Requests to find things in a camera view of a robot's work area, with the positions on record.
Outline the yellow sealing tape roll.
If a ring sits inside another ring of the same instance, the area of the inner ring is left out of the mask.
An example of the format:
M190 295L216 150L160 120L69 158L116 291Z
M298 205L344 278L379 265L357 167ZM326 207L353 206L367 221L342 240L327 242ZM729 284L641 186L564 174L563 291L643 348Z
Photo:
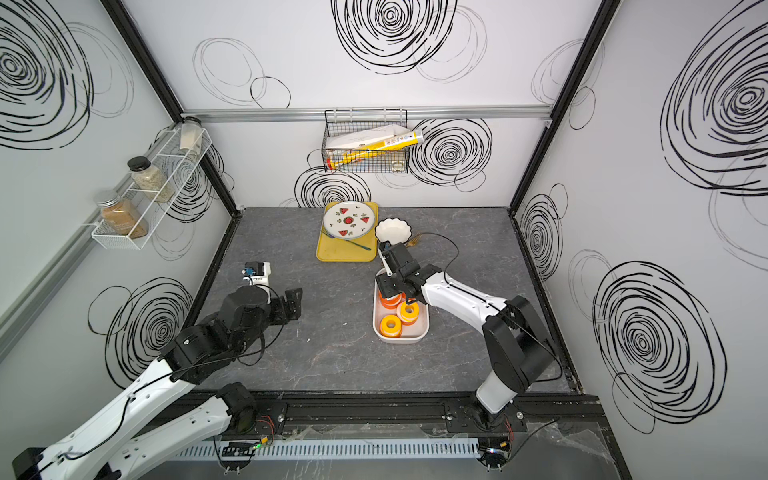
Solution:
M403 325L413 325L420 317L420 306L418 302L408 303L403 301L398 305L397 316Z
M397 315L386 315L381 319L378 331L385 338L399 338L403 331L402 321Z

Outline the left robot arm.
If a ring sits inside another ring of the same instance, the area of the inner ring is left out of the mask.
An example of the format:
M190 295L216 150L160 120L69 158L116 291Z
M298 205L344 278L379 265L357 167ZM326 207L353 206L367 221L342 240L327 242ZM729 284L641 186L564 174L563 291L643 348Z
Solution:
M18 479L129 479L200 440L227 431L248 434L264 417L239 382L225 385L201 406L144 433L143 428L213 373L268 348L264 332L301 316L303 291L278 294L244 286L220 309L183 329L147 369L111 402L62 440L31 447L13 461Z

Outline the orange sealing tape roll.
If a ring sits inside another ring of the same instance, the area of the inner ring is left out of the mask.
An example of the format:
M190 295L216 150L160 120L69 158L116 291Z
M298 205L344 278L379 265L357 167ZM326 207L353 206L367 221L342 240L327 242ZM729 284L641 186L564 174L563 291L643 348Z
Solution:
M381 293L377 294L379 305L382 308L394 310L403 302L404 296L402 293L394 295L392 297L385 297Z

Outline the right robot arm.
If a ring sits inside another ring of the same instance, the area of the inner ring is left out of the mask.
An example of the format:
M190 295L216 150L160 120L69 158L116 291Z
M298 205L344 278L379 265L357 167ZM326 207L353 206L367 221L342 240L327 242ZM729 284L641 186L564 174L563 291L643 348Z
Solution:
M402 294L444 310L482 334L491 372L474 398L488 414L504 410L558 361L545 322L525 297L504 299L464 285L435 265L420 265L402 243L381 243L379 256L384 271L376 283L384 297Z

